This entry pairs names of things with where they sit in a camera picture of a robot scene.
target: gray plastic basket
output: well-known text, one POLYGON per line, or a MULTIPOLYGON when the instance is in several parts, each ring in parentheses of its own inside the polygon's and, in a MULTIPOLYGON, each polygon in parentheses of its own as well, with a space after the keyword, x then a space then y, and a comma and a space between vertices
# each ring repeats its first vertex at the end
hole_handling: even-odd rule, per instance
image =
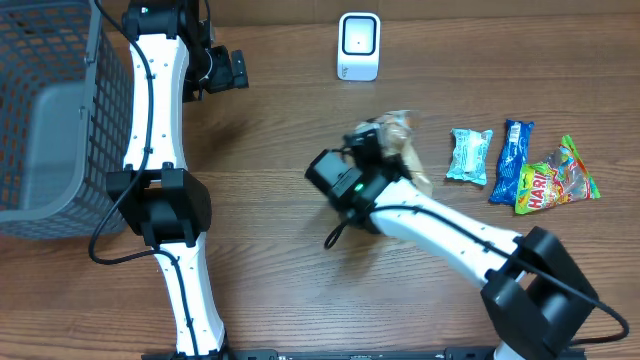
MULTIPOLYGON (((82 0, 0 0, 0 234, 88 235, 112 205, 133 83, 82 0)), ((105 233, 121 231, 114 216, 105 233)))

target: wood grain surface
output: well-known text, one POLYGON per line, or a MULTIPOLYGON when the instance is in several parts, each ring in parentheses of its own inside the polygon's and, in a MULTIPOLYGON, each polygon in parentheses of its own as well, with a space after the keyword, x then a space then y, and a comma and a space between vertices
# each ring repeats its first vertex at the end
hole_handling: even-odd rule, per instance
MULTIPOLYGON (((190 170, 213 199, 207 262, 235 348, 427 350, 498 339, 477 289, 410 243, 337 224, 306 166, 360 120, 424 114, 415 145, 434 198, 489 224, 563 240, 632 336, 589 348, 591 359, 640 358, 640 15, 385 22, 376 82, 337 80, 337 29, 218 29, 244 50, 251 88, 185 106, 190 170), (571 134, 602 199, 527 216, 488 204, 505 118, 535 121, 530 159, 571 134), (453 127, 493 129, 489 184, 445 181, 453 127)), ((123 56, 127 46, 114 38, 123 56)), ((0 241, 0 358, 136 359, 171 351, 175 328, 153 259, 92 263, 84 238, 0 241)), ((144 248, 105 236, 105 257, 144 248)), ((618 331, 594 312, 581 336, 618 331)))
MULTIPOLYGON (((120 19, 130 1, 102 3, 107 12, 120 19)), ((205 14, 204 1, 199 2, 200 14, 205 14)), ((637 0, 209 0, 209 3, 215 26, 336 24, 349 11, 372 11, 385 21, 640 12, 637 0)))

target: blue candy bar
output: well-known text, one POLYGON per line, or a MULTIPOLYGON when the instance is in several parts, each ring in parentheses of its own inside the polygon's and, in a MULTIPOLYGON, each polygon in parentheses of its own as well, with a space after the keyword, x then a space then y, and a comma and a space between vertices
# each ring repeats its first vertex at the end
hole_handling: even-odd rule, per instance
POLYGON ((489 201, 494 204, 515 206, 520 169, 527 163, 529 136, 534 123, 507 119, 507 142, 502 148, 496 169, 498 179, 489 201))

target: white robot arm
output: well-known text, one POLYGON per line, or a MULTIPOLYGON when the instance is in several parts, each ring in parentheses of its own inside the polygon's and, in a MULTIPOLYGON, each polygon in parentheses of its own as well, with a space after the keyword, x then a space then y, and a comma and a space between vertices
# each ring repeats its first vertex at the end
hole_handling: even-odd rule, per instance
MULTIPOLYGON (((211 200, 187 171, 182 104, 196 100, 194 91, 201 99, 203 91, 248 87, 242 52, 230 60, 224 46, 211 48, 211 24, 198 21, 198 9, 197 0, 132 1, 122 28, 108 18, 132 42, 134 102, 124 170, 107 174, 107 192, 152 248, 130 258, 153 254, 164 274, 176 320, 175 359, 217 359, 226 351, 205 259, 211 200)), ((123 262, 97 258, 94 245, 92 240, 89 252, 97 262, 123 262)))
POLYGON ((415 241, 419 248, 445 258, 481 289, 503 340, 491 353, 495 360, 564 358, 567 347, 586 343, 572 339, 596 306, 623 326, 623 332, 609 341, 628 334, 624 319, 597 300, 554 235, 538 227, 526 236, 491 227, 425 196, 409 180, 400 157, 382 157, 378 131, 365 127, 346 135, 345 147, 323 151, 305 173, 345 219, 329 235, 325 248, 335 244, 345 226, 354 225, 415 241), (337 153, 353 156, 355 166, 337 153), (518 281, 527 272, 537 277, 525 290, 518 281))

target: candy wrapper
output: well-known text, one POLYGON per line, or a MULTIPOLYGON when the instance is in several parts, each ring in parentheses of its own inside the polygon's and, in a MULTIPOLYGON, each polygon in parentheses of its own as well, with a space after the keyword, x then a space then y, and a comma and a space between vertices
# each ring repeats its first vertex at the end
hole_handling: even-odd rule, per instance
POLYGON ((456 148, 453 149, 453 161, 447 177, 486 185, 485 160, 493 130, 479 133, 469 129, 452 129, 451 133, 456 137, 456 148))
POLYGON ((529 136, 533 122, 525 123, 507 119, 507 141, 498 160, 496 186, 489 201, 494 204, 515 206, 520 182, 520 169, 527 163, 529 136))
POLYGON ((413 184, 420 192, 431 197, 433 195, 433 183, 427 177, 418 153, 416 153, 411 143, 413 134, 411 126, 415 126, 419 117, 420 114, 416 111, 390 111, 374 120, 361 123, 356 127, 356 130, 372 122, 380 124, 381 134, 384 137, 382 156, 391 157, 400 154, 402 161, 411 174, 413 184))
POLYGON ((520 171, 516 213, 527 214, 582 199, 598 199, 600 192, 569 135, 543 162, 520 171))

